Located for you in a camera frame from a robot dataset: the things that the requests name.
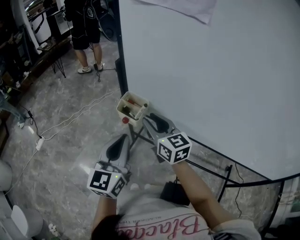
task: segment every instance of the white cloth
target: white cloth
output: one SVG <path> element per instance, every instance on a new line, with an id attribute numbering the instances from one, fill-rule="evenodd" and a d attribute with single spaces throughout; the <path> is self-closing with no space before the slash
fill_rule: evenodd
<path id="1" fill-rule="evenodd" d="M 209 24 L 217 0 L 137 0 L 162 6 Z"/>

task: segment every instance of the hair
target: hair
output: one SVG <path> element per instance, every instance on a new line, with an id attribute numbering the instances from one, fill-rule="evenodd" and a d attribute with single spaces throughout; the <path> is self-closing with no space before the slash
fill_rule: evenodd
<path id="1" fill-rule="evenodd" d="M 130 238 L 125 233 L 118 233 L 116 229 L 122 217 L 123 215 L 112 215 L 105 217 L 92 232 L 91 240 L 129 240 Z"/>

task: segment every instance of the t-shirt with red lettering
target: t-shirt with red lettering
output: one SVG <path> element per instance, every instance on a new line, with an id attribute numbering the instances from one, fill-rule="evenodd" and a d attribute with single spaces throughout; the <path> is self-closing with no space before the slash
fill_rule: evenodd
<path id="1" fill-rule="evenodd" d="M 187 207 L 177 207 L 161 199 L 134 205 L 127 210 L 117 228 L 130 239 L 261 239 L 254 224 L 248 220 L 228 221 L 211 230 L 199 213 Z"/>

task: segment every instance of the marble floor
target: marble floor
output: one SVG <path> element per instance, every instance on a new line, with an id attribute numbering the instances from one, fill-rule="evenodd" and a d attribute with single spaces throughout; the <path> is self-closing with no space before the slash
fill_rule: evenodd
<path id="1" fill-rule="evenodd" d="M 105 68 L 114 68 L 114 61 L 118 58 L 117 44 L 103 39 L 101 45 Z M 93 64 L 93 53 L 91 50 L 87 52 L 89 63 Z M 120 99 L 116 72 L 102 72 L 101 82 L 98 82 L 95 71 L 86 75 L 77 74 L 76 70 L 80 65 L 73 50 L 65 54 L 62 60 L 66 79 L 60 72 L 54 74 L 50 67 L 21 100 L 21 104 L 33 113 L 39 133 L 68 119 L 92 100 L 106 93 L 116 92 L 46 141 L 8 196 L 14 204 L 35 208 L 42 214 L 45 227 L 37 239 L 51 239 L 47 225 L 53 223 L 61 233 L 61 239 L 88 240 L 98 196 L 86 188 L 87 172 L 94 166 L 107 141 L 129 131 L 121 123 L 115 110 Z M 8 123 L 10 137 L 1 159 L 11 165 L 15 182 L 35 151 L 37 136 L 32 133 L 32 129 L 36 130 L 29 123 L 23 129 L 17 127 L 16 119 L 12 117 Z M 68 123 L 46 132 L 45 138 Z M 226 166 L 232 164 L 224 157 L 196 144 L 190 160 L 224 175 Z M 130 165 L 133 173 L 131 182 L 136 182 L 141 187 L 146 183 L 163 185 L 174 175 L 167 163 L 158 163 L 151 145 L 143 140 L 139 140 L 132 148 Z M 245 182 L 262 179 L 241 166 L 238 169 Z M 195 170 L 218 196 L 223 181 L 205 171 Z M 231 178 L 241 181 L 234 166 Z M 278 184 L 242 188 L 237 198 L 242 211 L 241 218 L 253 220 L 257 229 L 261 230 L 268 222 L 278 191 Z M 240 212 L 234 201 L 237 192 L 238 188 L 227 189 L 221 204 L 238 217 Z"/>

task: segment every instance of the white cube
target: white cube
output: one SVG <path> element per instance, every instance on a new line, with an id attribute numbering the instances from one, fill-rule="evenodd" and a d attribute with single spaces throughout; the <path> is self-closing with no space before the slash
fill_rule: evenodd
<path id="1" fill-rule="evenodd" d="M 87 188 L 100 196 L 116 199 L 126 183 L 122 173 L 91 168 Z"/>
<path id="2" fill-rule="evenodd" d="M 183 132 L 160 138 L 157 141 L 157 155 L 170 164 L 175 164 L 187 159 L 191 149 L 192 142 Z"/>

